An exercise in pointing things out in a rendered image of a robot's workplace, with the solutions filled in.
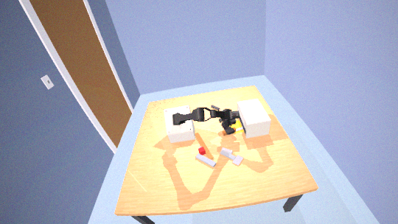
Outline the small red cube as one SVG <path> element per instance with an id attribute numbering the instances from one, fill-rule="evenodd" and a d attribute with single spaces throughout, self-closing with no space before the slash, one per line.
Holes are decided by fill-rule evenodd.
<path id="1" fill-rule="evenodd" d="M 198 150 L 199 150 L 199 153 L 201 155 L 205 155 L 206 154 L 206 151 L 205 151 L 204 147 L 198 148 Z"/>

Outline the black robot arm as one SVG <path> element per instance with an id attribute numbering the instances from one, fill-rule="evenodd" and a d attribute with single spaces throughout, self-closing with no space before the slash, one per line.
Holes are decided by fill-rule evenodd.
<path id="1" fill-rule="evenodd" d="M 205 120 L 204 116 L 204 109 L 210 111 L 210 118 Z M 186 123 L 188 120 L 194 120 L 198 122 L 205 122 L 208 121 L 211 118 L 221 118 L 223 121 L 228 121 L 231 120 L 230 127 L 232 125 L 236 124 L 236 119 L 240 118 L 240 113 L 239 111 L 232 111 L 231 109 L 224 109 L 223 111 L 216 111 L 216 110 L 211 110 L 209 108 L 196 108 L 194 109 L 191 113 L 188 114 L 180 114 L 180 113 L 175 113 L 172 115 L 172 126 L 174 125 L 181 125 L 183 123 Z"/>

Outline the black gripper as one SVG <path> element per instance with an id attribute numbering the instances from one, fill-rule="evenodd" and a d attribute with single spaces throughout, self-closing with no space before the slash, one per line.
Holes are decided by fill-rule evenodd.
<path id="1" fill-rule="evenodd" d="M 230 127 L 230 125 L 231 125 L 230 121 L 231 120 L 223 121 L 221 118 L 219 119 L 219 122 L 220 123 L 222 122 L 221 125 L 222 125 L 223 129 L 225 130 L 225 132 L 227 133 L 227 136 L 235 133 L 234 129 L 232 127 Z"/>

